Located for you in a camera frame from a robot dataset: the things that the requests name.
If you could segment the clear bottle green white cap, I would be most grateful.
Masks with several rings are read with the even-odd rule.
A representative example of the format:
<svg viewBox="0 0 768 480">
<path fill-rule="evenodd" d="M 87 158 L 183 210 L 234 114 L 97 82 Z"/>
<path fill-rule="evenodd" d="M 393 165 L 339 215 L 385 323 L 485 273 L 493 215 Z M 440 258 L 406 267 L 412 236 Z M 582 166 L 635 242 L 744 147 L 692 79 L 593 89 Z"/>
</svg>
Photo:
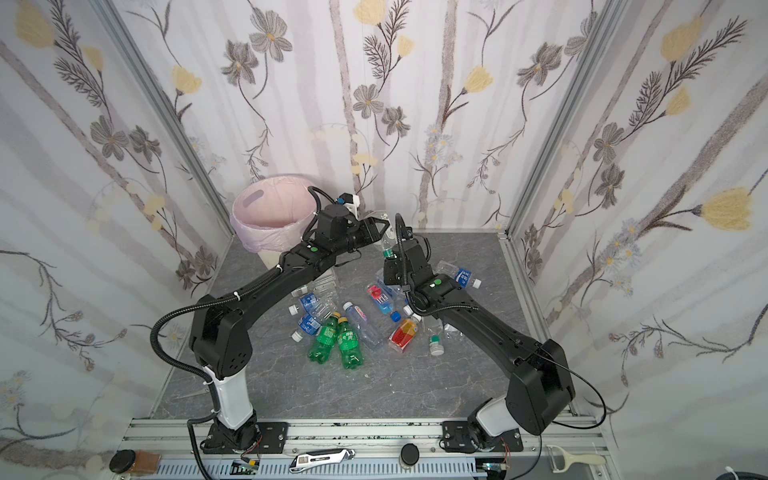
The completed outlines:
<svg viewBox="0 0 768 480">
<path fill-rule="evenodd" d="M 388 222 L 387 228 L 381 234 L 381 239 L 376 243 L 382 255 L 388 257 L 392 254 L 392 249 L 397 245 L 394 220 L 383 210 L 372 212 L 370 217 Z"/>
</svg>

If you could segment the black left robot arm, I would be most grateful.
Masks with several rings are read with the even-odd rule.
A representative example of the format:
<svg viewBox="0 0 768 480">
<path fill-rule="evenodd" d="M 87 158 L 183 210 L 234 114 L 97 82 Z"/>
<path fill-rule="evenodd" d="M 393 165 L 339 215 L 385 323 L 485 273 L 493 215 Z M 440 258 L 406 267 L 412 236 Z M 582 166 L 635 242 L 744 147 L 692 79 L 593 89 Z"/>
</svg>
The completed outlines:
<svg viewBox="0 0 768 480">
<path fill-rule="evenodd" d="M 202 379 L 211 396 L 211 412 L 186 423 L 191 451 L 203 478 L 209 478 L 210 473 L 195 436 L 196 426 L 210 423 L 211 436 L 220 439 L 227 453 L 246 452 L 261 438 L 245 377 L 253 354 L 250 328 L 298 287 L 337 266 L 339 256 L 379 242 L 390 225 L 382 218 L 357 218 L 347 207 L 346 194 L 333 198 L 315 186 L 308 192 L 315 203 L 311 221 L 299 243 L 281 253 L 274 267 L 243 288 L 220 297 L 207 295 L 193 305 L 173 310 L 151 327 L 149 342 L 157 357 Z M 169 355 L 159 340 L 161 330 L 171 320 L 186 314 L 193 317 L 189 348 L 196 358 L 194 364 Z"/>
</svg>

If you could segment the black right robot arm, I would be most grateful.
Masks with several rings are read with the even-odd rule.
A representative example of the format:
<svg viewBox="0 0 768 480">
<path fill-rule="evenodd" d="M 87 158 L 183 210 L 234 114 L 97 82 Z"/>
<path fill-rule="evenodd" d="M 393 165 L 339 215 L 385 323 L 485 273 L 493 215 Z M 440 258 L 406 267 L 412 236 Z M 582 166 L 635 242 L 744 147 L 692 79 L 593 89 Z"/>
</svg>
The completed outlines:
<svg viewBox="0 0 768 480">
<path fill-rule="evenodd" d="M 509 380 L 504 396 L 482 404 L 468 418 L 475 445 L 483 448 L 489 439 L 516 429 L 540 436 L 552 424 L 585 430 L 585 425 L 556 420 L 575 399 L 573 379 L 584 379 L 569 368 L 564 349 L 552 339 L 540 342 L 519 332 L 482 307 L 458 281 L 435 272 L 426 244 L 399 214 L 394 230 L 396 246 L 385 258 L 385 282 L 399 285 L 418 315 L 440 319 L 463 333 Z"/>
</svg>

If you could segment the cream bin with pink liner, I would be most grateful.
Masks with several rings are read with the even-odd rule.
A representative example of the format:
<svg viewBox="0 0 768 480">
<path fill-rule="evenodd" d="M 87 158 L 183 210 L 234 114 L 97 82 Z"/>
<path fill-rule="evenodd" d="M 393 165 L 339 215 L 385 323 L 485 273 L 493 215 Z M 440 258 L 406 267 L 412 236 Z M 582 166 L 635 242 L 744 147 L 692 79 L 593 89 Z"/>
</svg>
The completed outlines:
<svg viewBox="0 0 768 480">
<path fill-rule="evenodd" d="M 298 175 L 275 176 L 249 185 L 235 198 L 230 224 L 243 248 L 257 254 L 267 268 L 300 242 L 314 218 L 310 186 L 310 180 Z"/>
</svg>

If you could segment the pink label blue bottle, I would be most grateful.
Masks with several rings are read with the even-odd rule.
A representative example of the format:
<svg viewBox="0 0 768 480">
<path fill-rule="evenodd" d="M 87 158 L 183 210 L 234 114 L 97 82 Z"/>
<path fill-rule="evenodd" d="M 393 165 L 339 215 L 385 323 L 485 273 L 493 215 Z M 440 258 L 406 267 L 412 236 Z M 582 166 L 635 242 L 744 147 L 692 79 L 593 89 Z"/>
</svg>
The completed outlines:
<svg viewBox="0 0 768 480">
<path fill-rule="evenodd" d="M 394 323 L 401 319 L 401 315 L 395 309 L 394 300 L 391 295 L 378 283 L 368 285 L 366 290 L 381 314 L 387 316 Z"/>
</svg>

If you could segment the orange red liquid bottle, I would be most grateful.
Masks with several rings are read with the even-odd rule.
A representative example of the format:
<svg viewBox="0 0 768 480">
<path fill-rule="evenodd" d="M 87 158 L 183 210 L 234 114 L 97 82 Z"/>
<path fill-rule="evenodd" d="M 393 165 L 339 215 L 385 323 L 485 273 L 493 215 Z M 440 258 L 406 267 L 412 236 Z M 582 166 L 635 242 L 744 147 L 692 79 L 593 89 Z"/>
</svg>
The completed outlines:
<svg viewBox="0 0 768 480">
<path fill-rule="evenodd" d="M 422 317 L 414 314 L 403 319 L 389 337 L 389 346 L 403 352 L 418 333 Z"/>
</svg>

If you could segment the tall clear blue bottle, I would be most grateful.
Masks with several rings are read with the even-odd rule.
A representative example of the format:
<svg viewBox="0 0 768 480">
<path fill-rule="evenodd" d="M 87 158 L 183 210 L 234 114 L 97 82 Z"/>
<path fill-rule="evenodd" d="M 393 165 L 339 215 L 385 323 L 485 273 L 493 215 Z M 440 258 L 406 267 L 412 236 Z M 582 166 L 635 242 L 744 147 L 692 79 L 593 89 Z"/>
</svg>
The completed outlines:
<svg viewBox="0 0 768 480">
<path fill-rule="evenodd" d="M 383 336 L 363 310 L 352 302 L 345 302 L 343 309 L 348 321 L 355 327 L 358 337 L 362 340 L 363 344 L 371 350 L 379 349 L 383 344 Z"/>
</svg>

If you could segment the green soda bottle right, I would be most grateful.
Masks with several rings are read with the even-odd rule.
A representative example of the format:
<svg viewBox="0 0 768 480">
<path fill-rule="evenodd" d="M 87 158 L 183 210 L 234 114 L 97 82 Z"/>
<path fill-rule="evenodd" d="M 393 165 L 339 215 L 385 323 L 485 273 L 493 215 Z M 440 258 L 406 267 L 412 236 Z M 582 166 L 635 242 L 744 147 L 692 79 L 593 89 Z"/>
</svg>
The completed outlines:
<svg viewBox="0 0 768 480">
<path fill-rule="evenodd" d="M 337 342 L 341 353 L 342 365 L 345 369 L 354 370 L 362 367 L 364 358 L 360 349 L 358 335 L 346 317 L 338 321 Z"/>
</svg>

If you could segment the green soda bottle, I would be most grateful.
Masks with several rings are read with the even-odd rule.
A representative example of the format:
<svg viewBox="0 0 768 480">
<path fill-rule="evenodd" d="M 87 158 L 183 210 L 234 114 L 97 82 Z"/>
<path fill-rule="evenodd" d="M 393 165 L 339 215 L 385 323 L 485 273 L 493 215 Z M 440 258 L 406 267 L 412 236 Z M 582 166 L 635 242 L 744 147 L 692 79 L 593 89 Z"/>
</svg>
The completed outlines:
<svg viewBox="0 0 768 480">
<path fill-rule="evenodd" d="M 322 323 L 314 343 L 308 351 L 307 358 L 314 363 L 326 363 L 332 353 L 337 340 L 337 329 L 341 315 L 338 312 L 331 313 Z"/>
<path fill-rule="evenodd" d="M 358 335 L 346 317 L 338 321 L 337 342 L 341 353 L 342 365 L 345 369 L 354 370 L 362 367 L 364 358 L 360 349 Z"/>
</svg>

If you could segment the green soda bottle left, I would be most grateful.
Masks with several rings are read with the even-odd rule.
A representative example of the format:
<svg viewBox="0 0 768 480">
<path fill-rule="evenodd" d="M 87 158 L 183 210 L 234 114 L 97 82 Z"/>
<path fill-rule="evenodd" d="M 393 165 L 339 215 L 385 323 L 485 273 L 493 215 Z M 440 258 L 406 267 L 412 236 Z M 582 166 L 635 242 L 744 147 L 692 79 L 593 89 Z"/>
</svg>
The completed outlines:
<svg viewBox="0 0 768 480">
<path fill-rule="evenodd" d="M 331 313 L 322 323 L 314 343 L 308 351 L 307 358 L 314 363 L 326 363 L 332 353 L 337 340 L 337 329 L 341 315 L 338 312 Z"/>
</svg>

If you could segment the small blue label bottle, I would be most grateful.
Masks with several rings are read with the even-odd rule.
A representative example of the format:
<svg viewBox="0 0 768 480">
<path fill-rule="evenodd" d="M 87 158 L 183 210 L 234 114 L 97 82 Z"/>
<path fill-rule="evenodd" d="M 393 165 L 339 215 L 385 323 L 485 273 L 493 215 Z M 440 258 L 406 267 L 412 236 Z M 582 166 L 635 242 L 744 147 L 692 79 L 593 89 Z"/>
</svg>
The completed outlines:
<svg viewBox="0 0 768 480">
<path fill-rule="evenodd" d="M 315 336 L 321 328 L 321 323 L 311 314 L 305 314 L 297 328 L 291 334 L 294 342 L 301 342 L 307 336 Z"/>
</svg>

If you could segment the black round knob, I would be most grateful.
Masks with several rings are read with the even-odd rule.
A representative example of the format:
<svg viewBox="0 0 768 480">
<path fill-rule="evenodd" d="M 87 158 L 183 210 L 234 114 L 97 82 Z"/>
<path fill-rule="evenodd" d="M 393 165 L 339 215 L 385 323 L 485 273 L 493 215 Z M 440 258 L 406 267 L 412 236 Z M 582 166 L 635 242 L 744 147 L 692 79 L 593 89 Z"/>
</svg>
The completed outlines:
<svg viewBox="0 0 768 480">
<path fill-rule="evenodd" d="M 399 453 L 399 463 L 402 468 L 409 469 L 414 467 L 420 460 L 420 450 L 413 443 L 407 443 L 402 446 Z"/>
</svg>

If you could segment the silver adjustable wrench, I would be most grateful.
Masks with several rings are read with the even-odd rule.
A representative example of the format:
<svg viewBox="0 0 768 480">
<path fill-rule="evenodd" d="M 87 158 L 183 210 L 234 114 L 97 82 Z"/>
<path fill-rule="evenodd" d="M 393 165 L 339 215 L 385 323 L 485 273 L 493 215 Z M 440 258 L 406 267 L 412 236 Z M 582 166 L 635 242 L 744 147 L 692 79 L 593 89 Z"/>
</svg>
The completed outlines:
<svg viewBox="0 0 768 480">
<path fill-rule="evenodd" d="M 294 457 L 289 466 L 289 472 L 292 474 L 298 474 L 325 465 L 340 464 L 344 461 L 352 460 L 355 456 L 355 450 L 350 448 L 335 448 L 304 452 Z"/>
</svg>

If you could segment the white vegetable peeler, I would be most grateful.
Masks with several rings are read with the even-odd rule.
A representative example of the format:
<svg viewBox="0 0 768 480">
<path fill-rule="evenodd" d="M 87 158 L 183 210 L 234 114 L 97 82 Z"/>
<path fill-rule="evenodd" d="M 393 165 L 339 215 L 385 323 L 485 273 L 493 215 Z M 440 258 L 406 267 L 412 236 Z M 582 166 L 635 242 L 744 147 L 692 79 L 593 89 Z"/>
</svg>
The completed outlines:
<svg viewBox="0 0 768 480">
<path fill-rule="evenodd" d="M 598 454 L 574 454 L 558 445 L 546 445 L 550 468 L 553 474 L 565 474 L 574 465 L 603 467 L 606 459 Z"/>
</svg>

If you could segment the black lid brown jar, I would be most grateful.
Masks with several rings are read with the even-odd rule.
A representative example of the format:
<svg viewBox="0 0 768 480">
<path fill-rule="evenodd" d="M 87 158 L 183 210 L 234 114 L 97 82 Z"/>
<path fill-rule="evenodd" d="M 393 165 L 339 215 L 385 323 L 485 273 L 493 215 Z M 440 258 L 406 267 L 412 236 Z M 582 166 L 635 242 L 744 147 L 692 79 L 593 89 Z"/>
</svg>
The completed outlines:
<svg viewBox="0 0 768 480">
<path fill-rule="evenodd" d="M 108 468 L 114 474 L 151 475 L 159 468 L 162 456 L 145 450 L 118 450 Z"/>
</svg>

